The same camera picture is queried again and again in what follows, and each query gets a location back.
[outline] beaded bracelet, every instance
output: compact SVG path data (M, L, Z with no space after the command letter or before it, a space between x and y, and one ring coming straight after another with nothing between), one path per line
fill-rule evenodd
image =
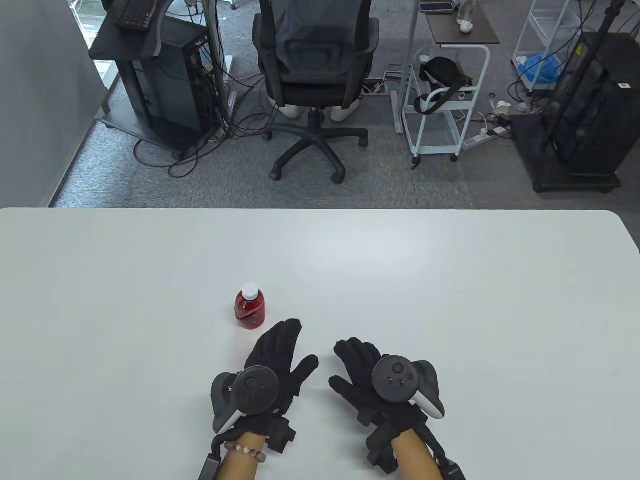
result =
M249 447L243 447L237 442L225 442L225 448L229 451L249 455L250 457L255 458L258 463L264 463L264 461L267 460L267 456L264 453L255 449L250 449Z

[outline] white shoe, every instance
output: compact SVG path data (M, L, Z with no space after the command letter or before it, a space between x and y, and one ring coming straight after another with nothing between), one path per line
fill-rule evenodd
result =
M273 100L271 97L269 97L269 103L271 104L272 107L276 107L281 114L283 114L287 118L291 118L292 120L299 118L305 109L304 107L296 107L295 105L286 105L284 107L278 107L276 105L275 100Z
M360 99L356 99L356 101L352 103L346 110L343 110L342 107L333 107L331 109L331 119L334 122L338 123L344 122L349 115L356 111L359 105Z

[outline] black glove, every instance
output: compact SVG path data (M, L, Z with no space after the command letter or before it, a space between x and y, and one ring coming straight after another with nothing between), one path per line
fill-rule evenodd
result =
M369 409L372 423L379 426L383 419L387 419L396 433L395 437L415 426L425 425L427 416L418 406L389 403L374 390L371 376L374 367L382 359L375 346L351 338L336 343L333 351L344 363L353 384L340 376L333 376L329 379L329 386L359 412Z
M249 354L244 368L261 365L271 369L280 382L280 393L273 407L258 415L248 415L234 424L236 431L249 431L256 435L270 436L276 424L281 424L282 415L287 413L294 396L300 395L304 381L318 368L318 357L305 357L293 372L291 363L302 325L300 320L289 319L277 323L262 335Z

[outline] vr controller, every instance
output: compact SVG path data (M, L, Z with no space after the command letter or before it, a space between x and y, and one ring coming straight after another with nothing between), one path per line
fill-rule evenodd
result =
M426 360L410 362L403 356L386 356L374 367L371 379L383 400L415 402L431 418L444 417L444 405L438 398L438 375Z
M219 374L211 385L213 430L221 435L241 417L269 410L280 394L278 376L269 368L249 367Z

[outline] computer tower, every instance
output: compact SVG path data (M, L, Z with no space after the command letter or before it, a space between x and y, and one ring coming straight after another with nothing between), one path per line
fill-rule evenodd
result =
M549 128L596 38L583 33L544 114ZM627 33L608 33L551 137L569 175L614 175L640 138L640 45Z
M158 57L133 62L149 113L196 132L211 130L219 98L214 80L203 73L207 27L165 17L161 38Z

